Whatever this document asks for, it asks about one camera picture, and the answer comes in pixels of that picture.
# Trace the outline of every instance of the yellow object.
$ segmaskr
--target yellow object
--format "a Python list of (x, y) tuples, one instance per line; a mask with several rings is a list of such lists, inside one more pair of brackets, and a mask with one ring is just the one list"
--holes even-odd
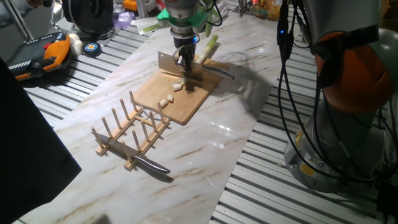
[(307, 166), (305, 163), (303, 163), (301, 165), (300, 170), (303, 171), (305, 174), (308, 174), (311, 177), (313, 177), (315, 174), (315, 171), (313, 169), (311, 169), (311, 167)]
[(280, 14), (280, 5), (275, 0), (260, 0), (253, 7), (254, 14), (257, 17), (266, 17), (268, 19), (278, 20)]
[(123, 6), (128, 10), (137, 11), (137, 2), (135, 0), (124, 0)]

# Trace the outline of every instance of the wooden peg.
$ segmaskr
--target wooden peg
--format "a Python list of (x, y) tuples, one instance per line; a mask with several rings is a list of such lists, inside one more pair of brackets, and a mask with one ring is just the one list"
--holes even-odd
[(97, 142), (98, 142), (100, 148), (101, 148), (101, 149), (104, 149), (104, 145), (102, 144), (101, 139), (100, 139), (100, 137), (98, 136), (97, 131), (95, 131), (95, 128), (94, 128), (94, 127), (91, 127), (91, 131), (93, 132), (93, 134), (94, 134), (94, 136), (95, 136), (95, 139), (97, 140)]
[(137, 110), (137, 106), (136, 106), (136, 102), (134, 101), (134, 97), (132, 96), (132, 91), (130, 90), (129, 93), (130, 93), (130, 101), (132, 103), (132, 106), (134, 107), (135, 111), (138, 111)]
[(137, 151), (140, 151), (141, 148), (139, 147), (139, 142), (138, 142), (138, 138), (137, 138), (137, 135), (136, 135), (136, 131), (132, 130), (131, 132), (132, 132), (132, 136), (134, 137), (134, 140), (135, 140), (136, 145), (137, 145)]
[(145, 127), (145, 122), (141, 121), (141, 125), (142, 125), (142, 130), (144, 131), (145, 139), (147, 140), (147, 142), (149, 142), (147, 128)]
[(164, 120), (163, 112), (162, 112), (162, 106), (160, 105), (160, 103), (157, 103), (157, 107), (159, 108), (160, 120), (161, 120), (162, 123), (165, 123), (166, 121)]
[(109, 126), (108, 126), (108, 124), (107, 124), (107, 122), (106, 122), (105, 118), (104, 118), (104, 117), (102, 117), (101, 119), (102, 119), (102, 122), (103, 122), (103, 123), (104, 123), (104, 125), (105, 125), (105, 129), (106, 129), (106, 131), (108, 132), (108, 136), (109, 136), (110, 138), (113, 138), (113, 136), (112, 136), (112, 132), (111, 132), (111, 130), (109, 129)]
[(124, 111), (124, 115), (126, 116), (126, 119), (130, 120), (129, 113), (127, 113), (126, 105), (124, 105), (123, 99), (120, 99), (120, 104), (122, 104), (122, 108)]
[(118, 125), (118, 128), (122, 129), (122, 126), (120, 126), (118, 115), (116, 114), (116, 111), (114, 110), (114, 108), (112, 108), (112, 113), (113, 113), (114, 119), (116, 120), (116, 124)]
[(129, 152), (129, 150), (127, 149), (126, 143), (124, 143), (124, 141), (122, 142), (122, 147), (123, 147), (123, 149), (124, 149), (124, 153), (126, 153), (127, 160), (128, 160), (129, 162), (132, 162), (132, 158), (131, 158), (130, 152)]
[(150, 116), (150, 120), (152, 121), (152, 127), (154, 128), (154, 132), (157, 133), (154, 114), (152, 112), (149, 112), (149, 116)]

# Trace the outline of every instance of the black cloth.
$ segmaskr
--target black cloth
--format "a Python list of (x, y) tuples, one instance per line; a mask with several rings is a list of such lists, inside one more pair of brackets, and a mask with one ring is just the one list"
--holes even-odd
[(0, 223), (51, 202), (81, 171), (0, 58)]

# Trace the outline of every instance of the black cable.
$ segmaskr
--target black cable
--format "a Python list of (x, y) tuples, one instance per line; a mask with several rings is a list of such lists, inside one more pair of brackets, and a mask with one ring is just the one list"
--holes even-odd
[(209, 21), (207, 21), (207, 23), (210, 24), (210, 25), (213, 25), (213, 26), (221, 26), (221, 25), (223, 25), (223, 16), (221, 15), (220, 10), (218, 9), (217, 0), (213, 0), (213, 2), (214, 2), (214, 5), (213, 5), (213, 6), (216, 7), (217, 13), (218, 13), (218, 15), (220, 16), (220, 23), (214, 24), (214, 23), (209, 22)]
[(381, 116), (382, 116), (381, 108), (379, 108), (379, 116), (378, 116), (378, 119), (379, 119), (379, 130), (381, 130)]
[(389, 102), (389, 106), (390, 106), (390, 115), (391, 115), (391, 121), (392, 121), (392, 130), (394, 131), (394, 135), (397, 135), (396, 119), (395, 119), (394, 113), (392, 111), (392, 99)]
[(307, 49), (307, 48), (310, 48), (310, 46), (306, 46), (306, 47), (302, 47), (302, 46), (299, 46), (299, 45), (297, 45), (296, 43), (293, 43), (296, 47), (298, 47), (298, 48), (301, 48), (301, 49)]
[[(290, 32), (289, 32), (288, 38), (289, 38), (289, 37), (293, 37), (293, 30), (294, 30), (294, 24), (295, 24), (294, 21), (295, 21), (295, 16), (296, 16), (296, 14), (297, 14), (297, 6), (294, 4), (294, 13), (293, 13), (292, 27), (290, 28)], [(325, 172), (323, 172), (323, 171), (320, 171), (319, 169), (315, 168), (314, 166), (312, 166), (312, 165), (311, 165), (309, 162), (307, 162), (307, 160), (305, 160), (304, 157), (300, 154), (299, 150), (297, 149), (297, 147), (296, 147), (296, 145), (295, 145), (295, 142), (293, 141), (292, 137), (290, 136), (289, 129), (288, 129), (287, 125), (286, 125), (286, 120), (285, 120), (285, 117), (284, 117), (284, 112), (283, 112), (283, 109), (282, 109), (282, 100), (281, 100), (281, 95), (280, 95), (281, 89), (282, 89), (282, 80), (283, 80), (283, 77), (285, 77), (285, 79), (286, 79), (285, 84), (286, 84), (287, 93), (289, 94), (289, 98), (290, 98), (290, 101), (291, 101), (291, 103), (292, 103), (293, 110), (295, 111), (295, 114), (296, 114), (297, 119), (298, 119), (298, 121), (299, 121), (299, 124), (300, 124), (300, 126), (301, 126), (301, 128), (302, 128), (302, 131), (303, 131), (304, 135), (306, 135), (306, 138), (308, 139), (308, 142), (309, 142), (310, 145), (313, 147), (313, 149), (314, 149), (315, 151), (318, 151), (318, 150), (316, 149), (316, 147), (313, 145), (313, 143), (311, 142), (311, 140), (310, 140), (310, 138), (309, 138), (309, 136), (308, 136), (308, 133), (306, 132), (305, 127), (304, 127), (303, 123), (301, 122), (300, 116), (299, 116), (299, 114), (298, 114), (298, 112), (297, 112), (297, 108), (295, 107), (295, 103), (294, 103), (294, 100), (293, 100), (293, 97), (292, 97), (292, 93), (291, 93), (291, 91), (290, 91), (289, 81), (288, 81), (288, 79), (287, 79), (286, 65), (285, 65), (287, 59), (289, 59), (289, 55), (287, 55), (286, 52), (289, 52), (289, 51), (291, 52), (291, 49), (287, 49), (287, 50), (286, 50), (286, 44), (287, 44), (288, 42), (289, 42), (289, 41), (286, 40), (286, 41), (285, 41), (285, 45), (282, 46), (282, 51), (281, 51), (282, 69), (281, 69), (281, 71), (280, 71), (279, 87), (278, 87), (278, 105), (279, 105), (279, 112), (280, 112), (280, 117), (281, 117), (281, 119), (282, 119), (282, 123), (283, 123), (283, 125), (284, 125), (285, 131), (286, 131), (286, 133), (287, 133), (287, 137), (289, 138), (289, 141), (290, 141), (290, 143), (291, 143), (291, 145), (292, 145), (294, 151), (295, 151), (296, 154), (299, 156), (299, 158), (302, 160), (302, 162), (304, 162), (304, 164), (306, 164), (307, 166), (309, 166), (309, 167), (310, 167), (311, 169), (313, 169), (314, 171), (316, 171), (316, 172), (318, 172), (318, 173), (320, 173), (320, 174), (323, 174), (323, 175), (325, 175), (325, 176), (327, 176), (327, 177), (331, 177), (331, 178), (334, 178), (334, 179), (339, 179), (339, 180), (347, 181), (347, 178), (344, 178), (344, 177), (337, 177), (337, 176), (334, 176), (334, 175), (327, 174), (327, 173), (325, 173)]]
[[(329, 120), (330, 120), (331, 126), (332, 126), (332, 128), (333, 128), (333, 131), (335, 132), (335, 135), (336, 135), (336, 137), (337, 137), (337, 140), (338, 140), (339, 142), (343, 142), (343, 140), (341, 140), (340, 134), (339, 134), (338, 131), (337, 131), (336, 124), (335, 124), (335, 122), (333, 121), (333, 118), (331, 117), (330, 108), (329, 108), (329, 102), (328, 102), (328, 100), (327, 100), (327, 98), (326, 98), (325, 96), (323, 96), (323, 100), (325, 101), (326, 112), (328, 113)], [(368, 175), (362, 173), (361, 169), (356, 165), (356, 163), (354, 162), (354, 160), (353, 160), (353, 158), (352, 158), (351, 156), (347, 155), (347, 157), (348, 157), (349, 162), (353, 165), (354, 170), (355, 170), (357, 173), (359, 173), (361, 177), (363, 177), (363, 178), (369, 178)]]
[[(393, 110), (392, 110), (392, 107), (390, 107), (390, 113), (391, 113), (391, 115), (394, 115), (394, 112), (393, 112)], [(397, 169), (398, 169), (398, 137), (397, 137), (397, 134), (396, 134), (396, 133), (394, 133), (393, 131), (391, 131), (391, 128), (390, 128), (390, 126), (387, 124), (386, 119), (384, 119), (383, 116), (381, 116), (381, 119), (383, 120), (384, 125), (386, 126), (388, 132), (389, 132), (390, 135), (391, 135), (392, 142), (393, 142), (394, 147), (395, 147), (395, 150), (396, 150), (396, 159), (397, 159), (397, 160), (396, 160), (396, 163), (395, 163), (394, 166), (391, 168), (391, 170), (390, 170), (388, 173), (384, 174), (385, 177), (382, 178), (382, 179), (384, 179), (384, 180), (387, 180), (387, 179), (389, 179), (391, 176), (393, 176), (393, 175), (396, 173)], [(394, 117), (394, 116), (391, 116), (391, 120), (392, 120), (393, 122), (395, 122), (395, 117)]]
[[(294, 9), (295, 9), (295, 11), (294, 11), (294, 14), (293, 14), (292, 27), (291, 27), (291, 30), (290, 30), (290, 33), (289, 33), (289, 35), (291, 35), (292, 37), (293, 37), (293, 28), (294, 28), (294, 24), (295, 24), (295, 22), (294, 22), (294, 21), (295, 21), (295, 16), (298, 14), (298, 12), (297, 12), (297, 5), (295, 4), (295, 1), (293, 1), (293, 3), (294, 3)], [(285, 48), (285, 49), (284, 49), (284, 52), (283, 52), (283, 54), (282, 54), (282, 56), (281, 56), (281, 57), (282, 57), (282, 71), (281, 71), (281, 73), (285, 76), (285, 83), (286, 83), (286, 87), (287, 87), (287, 92), (288, 92), (288, 94), (289, 94), (289, 98), (290, 98), (290, 101), (291, 101), (291, 103), (292, 103), (292, 107), (293, 107), (293, 109), (294, 109), (294, 111), (295, 111), (296, 117), (297, 117), (298, 122), (299, 122), (299, 124), (300, 124), (300, 126), (301, 126), (301, 128), (302, 128), (302, 131), (303, 131), (305, 137), (308, 139), (308, 143), (311, 145), (311, 147), (313, 148), (313, 150), (316, 152), (317, 156), (318, 156), (321, 160), (323, 160), (329, 167), (331, 167), (335, 172), (339, 173), (340, 175), (342, 175), (342, 176), (345, 177), (345, 178), (337, 177), (337, 176), (330, 175), (330, 174), (328, 174), (327, 176), (332, 177), (332, 178), (336, 178), (336, 179), (349, 180), (349, 181), (352, 181), (352, 182), (374, 182), (374, 179), (360, 179), (360, 178), (352, 177), (352, 176), (350, 176), (350, 175), (348, 175), (348, 174), (345, 174), (344, 171), (342, 171), (340, 168), (338, 168), (336, 165), (334, 165), (327, 157), (323, 157), (322, 154), (319, 153), (318, 149), (315, 147), (314, 143), (312, 143), (312, 141), (310, 140), (310, 137), (309, 137), (309, 135), (308, 135), (308, 133), (307, 133), (307, 131), (306, 131), (306, 129), (305, 129), (305, 127), (304, 127), (304, 125), (303, 125), (301, 119), (300, 119), (299, 113), (298, 113), (298, 111), (297, 111), (297, 109), (296, 109), (296, 107), (295, 107), (295, 103), (294, 103), (294, 100), (293, 100), (293, 97), (292, 97), (292, 94), (291, 94), (291, 91), (290, 91), (290, 87), (289, 87), (289, 81), (288, 81), (288, 78), (287, 78), (287, 72), (286, 72), (286, 68), (285, 68), (285, 62), (286, 62), (287, 59), (289, 59), (289, 56), (288, 56), (288, 55), (285, 55), (285, 53), (286, 53), (286, 52), (289, 52), (289, 51), (291, 52), (291, 46), (290, 46), (290, 49), (287, 49), (286, 46), (284, 46), (284, 48)], [(314, 166), (311, 166), (311, 165), (307, 164), (306, 161), (303, 161), (303, 162), (306, 163), (306, 165), (308, 165), (309, 167), (311, 167), (313, 170), (315, 170), (315, 171), (317, 171), (317, 172), (319, 171), (318, 169), (314, 168)]]
[[(331, 178), (339, 179), (339, 180), (343, 180), (343, 181), (364, 182), (364, 183), (375, 183), (376, 181), (378, 181), (378, 182), (379, 182), (379, 181), (384, 181), (384, 180), (390, 178), (391, 175), (394, 174), (395, 170), (397, 169), (397, 167), (398, 167), (398, 162), (396, 162), (396, 164), (394, 165), (393, 169), (391, 169), (388, 173), (383, 174), (383, 175), (379, 175), (379, 176), (375, 177), (374, 179), (360, 179), (360, 178), (357, 178), (357, 177), (352, 177), (352, 176), (350, 176), (350, 175), (348, 175), (348, 174), (345, 174), (342, 170), (340, 170), (340, 168), (338, 168), (338, 167), (335, 166), (333, 163), (331, 163), (331, 161), (329, 161), (330, 164), (328, 164), (327, 161), (326, 161), (328, 158), (322, 159), (323, 156), (318, 152), (317, 148), (314, 147), (313, 143), (312, 143), (311, 140), (309, 139), (308, 133), (306, 132), (305, 127), (303, 126), (303, 123), (301, 122), (301, 119), (300, 119), (300, 116), (299, 116), (299, 114), (298, 114), (298, 111), (297, 111), (297, 109), (296, 109), (296, 107), (295, 107), (295, 103), (294, 103), (294, 100), (293, 100), (293, 98), (292, 98), (292, 94), (291, 94), (291, 91), (290, 91), (289, 81), (288, 81), (288, 79), (287, 79), (287, 72), (286, 72), (286, 67), (285, 67), (285, 63), (286, 63), (287, 59), (289, 59), (289, 57), (290, 57), (291, 50), (292, 50), (292, 46), (293, 46), (293, 39), (294, 39), (294, 38), (293, 38), (293, 27), (294, 27), (294, 24), (295, 24), (295, 23), (294, 23), (294, 21), (295, 21), (294, 19), (295, 19), (295, 16), (298, 14), (298, 13), (297, 13), (297, 7), (296, 7), (295, 4), (294, 4), (294, 9), (295, 9), (295, 11), (294, 11), (294, 16), (293, 16), (292, 28), (291, 28), (290, 33), (289, 33), (290, 39), (289, 39), (289, 38), (286, 39), (285, 42), (284, 42), (284, 44), (282, 44), (282, 50), (281, 50), (282, 70), (281, 70), (281, 74), (280, 74), (279, 89), (278, 89), (278, 97), (279, 97), (278, 102), (279, 102), (280, 115), (281, 115), (284, 128), (285, 128), (285, 130), (286, 130), (286, 133), (287, 133), (287, 135), (288, 135), (288, 138), (289, 138), (290, 143), (292, 144), (293, 149), (295, 150), (295, 152), (297, 153), (297, 155), (299, 156), (299, 158), (300, 158), (307, 166), (309, 166), (309, 167), (310, 167), (311, 169), (313, 169), (314, 171), (319, 172), (320, 174), (323, 174), (323, 175), (325, 175), (325, 176), (327, 176), (327, 177), (331, 177)], [(301, 154), (300, 154), (299, 151), (297, 150), (297, 147), (296, 147), (296, 145), (295, 145), (295, 142), (293, 141), (292, 137), (290, 136), (289, 130), (288, 130), (288, 128), (287, 128), (287, 125), (286, 125), (286, 122), (285, 122), (285, 119), (284, 119), (284, 112), (283, 112), (283, 109), (282, 109), (282, 102), (281, 102), (280, 92), (281, 92), (283, 77), (285, 77), (285, 79), (286, 79), (286, 81), (285, 81), (285, 82), (286, 82), (286, 87), (287, 87), (287, 91), (288, 91), (288, 93), (289, 93), (289, 98), (290, 98), (290, 100), (291, 100), (292, 107), (293, 107), (293, 109), (294, 109), (294, 111), (295, 111), (295, 115), (296, 115), (296, 117), (297, 117), (297, 119), (298, 119), (298, 121), (299, 121), (299, 124), (300, 124), (300, 126), (301, 126), (301, 128), (302, 128), (302, 131), (303, 131), (304, 135), (306, 135), (306, 138), (308, 139), (308, 143), (310, 143), (310, 145), (312, 145), (313, 150), (314, 150), (315, 152), (317, 152), (318, 156), (319, 156), (326, 164), (328, 164), (328, 166), (330, 166), (335, 172), (341, 174), (343, 177), (337, 177), (337, 176), (330, 175), (330, 174), (327, 174), (327, 173), (324, 173), (324, 172), (318, 170), (317, 168), (315, 168), (314, 166), (312, 166), (311, 164), (309, 164), (309, 163), (301, 156)], [(316, 112), (317, 112), (317, 108), (318, 108), (318, 106), (315, 107), (314, 115), (315, 115)], [(397, 146), (397, 145), (398, 145), (398, 140), (397, 140), (397, 138), (396, 138), (396, 135), (395, 135), (395, 137), (393, 138), (393, 140), (394, 140), (394, 145)]]
[(357, 117), (355, 117), (355, 115), (351, 114), (350, 115), (354, 118), (354, 120), (356, 120), (359, 124), (361, 124), (362, 126), (364, 126), (365, 128), (371, 129), (372, 127), (363, 123), (360, 119), (358, 119)]

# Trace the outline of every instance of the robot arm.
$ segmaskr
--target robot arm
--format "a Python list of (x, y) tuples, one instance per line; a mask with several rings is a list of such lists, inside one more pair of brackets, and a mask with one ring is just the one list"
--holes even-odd
[(180, 48), (179, 54), (183, 59), (185, 73), (189, 74), (195, 57), (195, 30), (200, 30), (204, 25), (203, 23), (200, 27), (194, 27), (192, 24), (192, 18), (198, 13), (199, 0), (165, 0), (165, 6), (170, 15), (170, 32), (174, 38), (174, 46)]

